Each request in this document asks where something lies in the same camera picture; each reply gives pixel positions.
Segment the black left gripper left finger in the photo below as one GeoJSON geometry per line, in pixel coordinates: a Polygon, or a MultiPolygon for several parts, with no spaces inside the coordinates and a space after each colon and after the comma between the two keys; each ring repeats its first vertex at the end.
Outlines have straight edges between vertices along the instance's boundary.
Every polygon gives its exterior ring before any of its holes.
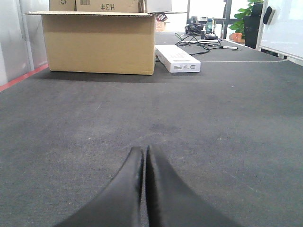
{"type": "Polygon", "coordinates": [[[109,184],[57,227],[138,227],[142,196],[144,155],[132,147],[109,184]]]}

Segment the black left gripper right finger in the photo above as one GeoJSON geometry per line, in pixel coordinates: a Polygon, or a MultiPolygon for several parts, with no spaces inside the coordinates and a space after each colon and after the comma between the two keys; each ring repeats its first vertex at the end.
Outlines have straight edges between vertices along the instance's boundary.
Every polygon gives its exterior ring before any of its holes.
{"type": "Polygon", "coordinates": [[[178,176],[159,146],[146,154],[145,191],[151,227],[238,227],[178,176]]]}

